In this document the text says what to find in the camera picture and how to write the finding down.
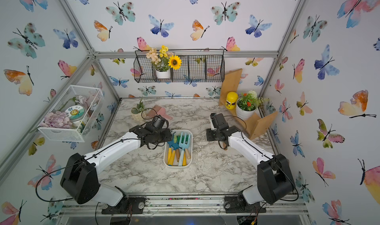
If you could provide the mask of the blue rake yellow handle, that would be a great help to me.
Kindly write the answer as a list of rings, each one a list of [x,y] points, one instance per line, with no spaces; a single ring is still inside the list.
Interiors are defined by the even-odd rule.
[[[174,163],[174,159],[176,158],[175,151],[173,149],[173,139],[170,142],[168,142],[168,145],[169,145],[169,147],[172,148],[172,155],[171,155],[171,159],[170,159],[170,166],[172,166]]]

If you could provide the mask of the light teal hand fork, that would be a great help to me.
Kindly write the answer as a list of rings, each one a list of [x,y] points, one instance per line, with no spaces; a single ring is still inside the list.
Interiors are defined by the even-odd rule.
[[[181,135],[180,135],[180,140],[178,142],[178,145],[181,149],[180,151],[180,159],[178,161],[178,166],[182,166],[182,163],[183,163],[183,157],[184,157],[184,154],[185,154],[185,149],[186,148],[189,148],[190,146],[190,135],[188,133],[184,133],[184,132],[181,132]]]

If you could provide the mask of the light green trowel wooden handle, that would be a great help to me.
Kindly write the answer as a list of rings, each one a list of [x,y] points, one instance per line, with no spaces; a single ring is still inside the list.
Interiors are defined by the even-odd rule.
[[[188,148],[185,149],[185,154],[186,154],[187,159],[190,160],[191,159],[191,154],[190,154]]]

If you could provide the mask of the blue fork yellow handle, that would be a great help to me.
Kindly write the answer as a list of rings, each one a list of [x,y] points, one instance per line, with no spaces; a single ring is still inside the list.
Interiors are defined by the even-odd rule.
[[[168,165],[168,166],[170,166],[171,155],[172,155],[172,148],[169,147],[169,148],[168,148],[168,156],[167,156],[167,165]]]

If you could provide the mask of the green rake wooden handle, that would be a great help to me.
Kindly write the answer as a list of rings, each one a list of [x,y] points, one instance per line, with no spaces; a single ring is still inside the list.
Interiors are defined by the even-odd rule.
[[[179,159],[180,159],[180,147],[178,145],[178,136],[175,135],[174,138],[173,138],[173,149],[175,151],[175,155],[176,155],[176,161],[178,162]]]

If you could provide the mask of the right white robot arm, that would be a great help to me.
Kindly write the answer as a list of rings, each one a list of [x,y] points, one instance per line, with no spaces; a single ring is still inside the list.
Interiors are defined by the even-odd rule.
[[[223,114],[210,114],[211,128],[206,130],[208,141],[224,143],[241,153],[256,166],[257,183],[242,191],[245,203],[274,204],[295,189],[289,161],[282,154],[272,154],[253,143],[236,126],[229,126]]]

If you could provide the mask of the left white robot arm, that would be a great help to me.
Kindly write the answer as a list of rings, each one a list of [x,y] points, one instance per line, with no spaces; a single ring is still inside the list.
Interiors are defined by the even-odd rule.
[[[115,186],[100,183],[98,175],[129,152],[145,145],[156,148],[172,139],[169,122],[161,115],[154,116],[150,122],[131,128],[101,149],[86,155],[72,155],[60,185],[77,204],[94,201],[115,207],[126,198],[125,193]]]

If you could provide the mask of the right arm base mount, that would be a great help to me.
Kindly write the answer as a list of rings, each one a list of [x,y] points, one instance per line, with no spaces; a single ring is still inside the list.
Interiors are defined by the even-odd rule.
[[[224,197],[224,210],[227,214],[232,213],[266,213],[267,210],[260,202],[248,204],[242,195],[225,196]]]

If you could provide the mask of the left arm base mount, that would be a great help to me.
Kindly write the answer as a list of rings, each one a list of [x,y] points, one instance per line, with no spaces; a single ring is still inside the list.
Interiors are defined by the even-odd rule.
[[[103,215],[140,215],[143,213],[146,198],[128,196],[121,199],[116,206],[108,206],[102,209]]]

